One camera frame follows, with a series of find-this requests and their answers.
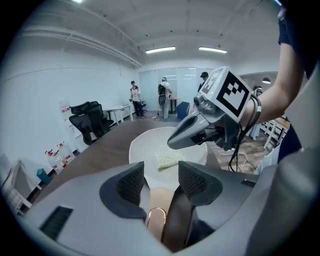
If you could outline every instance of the white plate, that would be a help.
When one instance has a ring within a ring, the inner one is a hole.
[[[165,188],[175,191],[179,186],[178,165],[158,170],[154,153],[167,153],[170,148],[167,141],[175,127],[161,127],[147,130],[131,142],[129,163],[144,162],[144,177],[150,189]],[[185,161],[205,165],[207,163],[207,145],[195,145],[178,149]]]

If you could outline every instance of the white shirt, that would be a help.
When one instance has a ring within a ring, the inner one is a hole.
[[[134,102],[139,102],[141,100],[141,91],[139,88],[137,87],[135,87],[135,89],[131,88],[130,92],[131,92],[131,99]]]
[[[169,99],[169,96],[171,95],[171,93],[168,90],[171,90],[170,84],[168,82],[162,82],[161,85],[165,87],[165,96]]]

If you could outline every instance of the blue chair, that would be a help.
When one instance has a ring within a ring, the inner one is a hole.
[[[180,123],[188,115],[189,108],[190,108],[189,102],[185,102],[185,101],[181,102],[175,108],[176,117],[169,117],[165,121],[166,122],[178,122],[178,123]]]

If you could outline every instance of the person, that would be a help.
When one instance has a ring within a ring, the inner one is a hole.
[[[161,108],[163,119],[166,120],[169,115],[169,105],[170,105],[172,90],[171,90],[170,84],[167,82],[166,77],[162,78],[162,82],[160,83],[160,85],[165,87],[166,101],[164,105],[160,105],[160,108]]]
[[[309,79],[319,53],[317,40],[312,38],[310,21],[297,20],[297,13],[290,13],[281,6],[278,14],[280,57],[279,71],[274,85],[259,96],[262,111],[257,123],[279,118],[297,97],[302,85],[304,73]],[[245,127],[250,120],[254,105],[250,102],[241,118]],[[255,173],[260,174],[263,167],[277,164],[287,155],[301,148],[298,136],[291,125],[281,144],[262,160]]]
[[[130,89],[130,101],[133,103],[136,118],[144,119],[144,111],[141,107],[141,91],[135,81],[131,81],[132,88]]]
[[[204,86],[205,82],[207,81],[207,79],[209,77],[209,74],[208,74],[208,72],[202,72],[200,77],[203,79],[203,82],[200,83],[199,88],[198,88],[198,92],[200,92],[202,86]]]

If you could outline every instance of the glass wall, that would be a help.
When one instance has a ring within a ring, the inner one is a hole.
[[[163,68],[139,73],[139,84],[142,100],[145,101],[149,111],[158,110],[158,85],[162,78],[166,77],[172,90],[172,97],[179,98],[178,104],[188,102],[192,104],[194,96],[197,94],[202,72],[210,75],[212,68],[186,67],[186,68]]]

